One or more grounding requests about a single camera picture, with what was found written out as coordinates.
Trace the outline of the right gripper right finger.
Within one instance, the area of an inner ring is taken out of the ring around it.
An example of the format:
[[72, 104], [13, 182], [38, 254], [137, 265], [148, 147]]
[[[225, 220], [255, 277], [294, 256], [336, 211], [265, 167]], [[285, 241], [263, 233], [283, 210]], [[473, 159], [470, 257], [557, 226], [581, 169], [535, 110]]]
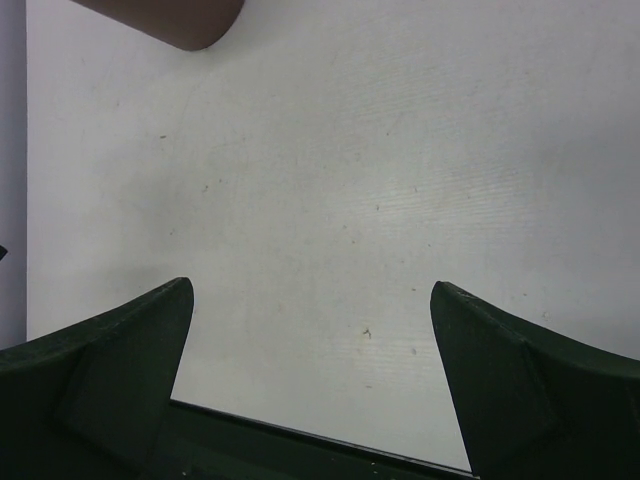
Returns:
[[639, 363], [511, 315], [449, 282], [430, 310], [472, 473], [636, 479]]

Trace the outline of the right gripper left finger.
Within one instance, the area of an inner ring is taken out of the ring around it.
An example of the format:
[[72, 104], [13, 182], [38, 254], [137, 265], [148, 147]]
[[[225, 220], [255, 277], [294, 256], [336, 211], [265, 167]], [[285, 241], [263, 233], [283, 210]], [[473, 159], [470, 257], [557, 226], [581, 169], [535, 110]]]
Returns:
[[4, 479], [139, 479], [169, 405], [194, 307], [173, 279], [1, 352]]

